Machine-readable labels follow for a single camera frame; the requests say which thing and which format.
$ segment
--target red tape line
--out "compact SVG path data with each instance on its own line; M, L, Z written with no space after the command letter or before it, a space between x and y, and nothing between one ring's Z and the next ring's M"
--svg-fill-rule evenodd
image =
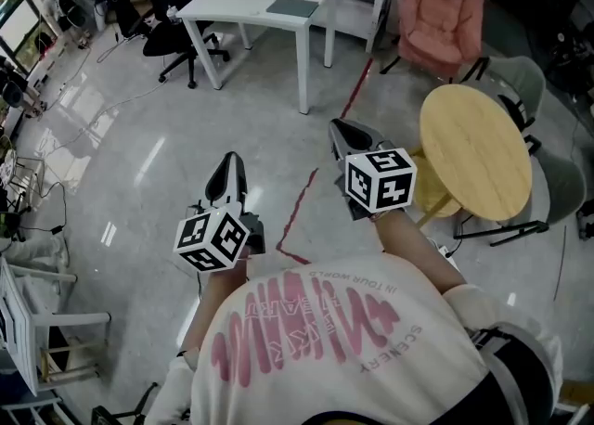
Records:
M369 58L368 63L365 64L365 68L363 69L363 72L361 73L361 76L359 77L359 80L357 81L357 83L355 85L355 89L353 90L353 93L351 93L351 96L349 97L349 101L346 102L346 106L342 110L341 117L340 117L341 119L346 116L348 111L353 106L353 102L355 101L356 96L359 94L359 90L361 90L361 85L365 81L365 78L368 76L369 69L371 68L371 62L373 62L373 58Z
M357 81L355 88L353 89L353 92L351 93L351 96L349 97L349 101L346 102L346 105L345 105L344 109L342 110L340 118L344 118L346 116L346 114L348 113L348 111L353 106L353 102L355 101L356 96L359 93L359 90L361 90L361 85L363 85L365 78L368 76L369 69L371 68L372 62L373 62L373 58L369 58L367 64L365 64L365 67L363 68L363 72L361 72L361 76L359 77L359 80ZM299 197L297 198L297 201L295 202L295 205L293 207L293 212L291 213L291 217L289 218L289 222L285 225L285 229L283 231L282 238L280 239L280 241L278 242L278 244L276 246L277 251L279 251L283 255L293 259L295 262L298 262L302 265L309 265L311 262L309 260L307 260L306 258L303 258L300 255L296 255L295 253L290 253L289 251L284 251L282 248L282 242L285 241L285 238L287 238L289 231L291 230L293 222L295 221L295 218L297 217L297 212L299 211L299 208L301 207L301 202L303 200L303 197L305 196L305 191L314 182L314 177L316 177L316 173L317 173L318 169L319 168L315 168L315 170L309 174L309 179L307 180L307 184L299 193Z

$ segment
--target window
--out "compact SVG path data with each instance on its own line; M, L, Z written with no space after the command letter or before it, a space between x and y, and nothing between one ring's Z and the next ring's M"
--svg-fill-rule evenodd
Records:
M41 57L37 48L41 32L56 40L32 0L0 0L0 55L7 57L25 76Z

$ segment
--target pink armchair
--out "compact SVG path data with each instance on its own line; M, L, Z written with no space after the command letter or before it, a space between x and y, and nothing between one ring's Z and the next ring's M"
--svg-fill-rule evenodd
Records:
M454 77L460 65L473 63L481 55L483 2L401 0L399 57Z

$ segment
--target green notebook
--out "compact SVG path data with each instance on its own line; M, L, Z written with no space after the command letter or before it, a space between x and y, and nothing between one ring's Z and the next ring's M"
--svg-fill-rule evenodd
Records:
M316 9L317 3L314 1L277 0L268 7L266 12L309 18Z

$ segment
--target pink graphic print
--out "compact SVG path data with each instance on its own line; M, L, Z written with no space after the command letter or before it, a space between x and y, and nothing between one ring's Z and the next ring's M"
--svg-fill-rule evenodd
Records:
M237 311L231 313L227 336L217 332L213 339L211 364L218 367L221 380L238 381L242 387L250 385L254 366L250 360L251 338L257 366L264 374L270 373L273 365L275 369L282 369L288 359L283 351L283 339L289 345L289 359L299 361L310 354L320 359L324 355L320 334L325 334L339 364L346 361L344 347L350 346L354 354L361 355L364 331L365 337L376 347L382 348L388 343L387 336L400 321L388 302L379 302L366 294L364 303L358 291L347 288L352 311L349 318L330 281L320 282L317 277L307 281L311 281L316 295L313 305L305 293L302 276L293 272L283 274L282 293L278 279L270 278L258 284L257 299L252 292L246 295L244 316ZM323 325L318 325L313 307L323 317ZM341 342L330 307L340 320L338 327L344 331L346 344Z

